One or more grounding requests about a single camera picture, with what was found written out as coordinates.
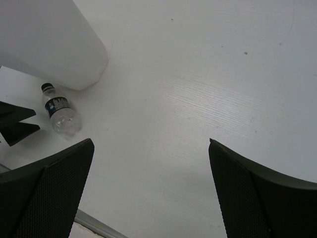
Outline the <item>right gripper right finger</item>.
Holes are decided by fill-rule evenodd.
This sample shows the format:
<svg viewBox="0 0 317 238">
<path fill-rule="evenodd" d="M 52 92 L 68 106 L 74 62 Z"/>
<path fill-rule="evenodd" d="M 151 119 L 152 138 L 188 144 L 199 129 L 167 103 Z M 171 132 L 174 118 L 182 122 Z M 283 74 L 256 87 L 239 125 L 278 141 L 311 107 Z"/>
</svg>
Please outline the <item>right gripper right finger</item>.
<svg viewBox="0 0 317 238">
<path fill-rule="evenodd" d="M 229 238 L 315 238 L 317 185 L 210 140 L 211 172 Z"/>
</svg>

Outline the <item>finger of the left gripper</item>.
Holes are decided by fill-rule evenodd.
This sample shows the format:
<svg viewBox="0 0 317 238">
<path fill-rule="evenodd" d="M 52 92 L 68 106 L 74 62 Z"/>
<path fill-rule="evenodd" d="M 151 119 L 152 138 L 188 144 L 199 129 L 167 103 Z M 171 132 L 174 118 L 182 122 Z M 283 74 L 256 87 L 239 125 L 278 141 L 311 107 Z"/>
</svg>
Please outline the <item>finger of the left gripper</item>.
<svg viewBox="0 0 317 238">
<path fill-rule="evenodd" d="M 39 130 L 40 127 L 36 124 L 18 122 L 14 125 L 1 128 L 0 133 L 7 144 L 13 146 Z"/>
<path fill-rule="evenodd" d="M 0 123 L 15 124 L 36 115 L 33 109 L 0 102 Z"/>
</svg>

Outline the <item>Pepsi black cap bottle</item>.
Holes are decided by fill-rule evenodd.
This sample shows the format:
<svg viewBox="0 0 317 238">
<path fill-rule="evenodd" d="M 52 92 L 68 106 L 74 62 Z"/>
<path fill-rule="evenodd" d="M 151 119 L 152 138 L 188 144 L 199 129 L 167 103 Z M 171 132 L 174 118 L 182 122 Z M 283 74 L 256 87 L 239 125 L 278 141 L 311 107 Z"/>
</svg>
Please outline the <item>Pepsi black cap bottle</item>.
<svg viewBox="0 0 317 238">
<path fill-rule="evenodd" d="M 74 137 L 82 123 L 69 99 L 51 83 L 41 86 L 42 103 L 51 121 L 53 130 L 63 137 Z"/>
</svg>

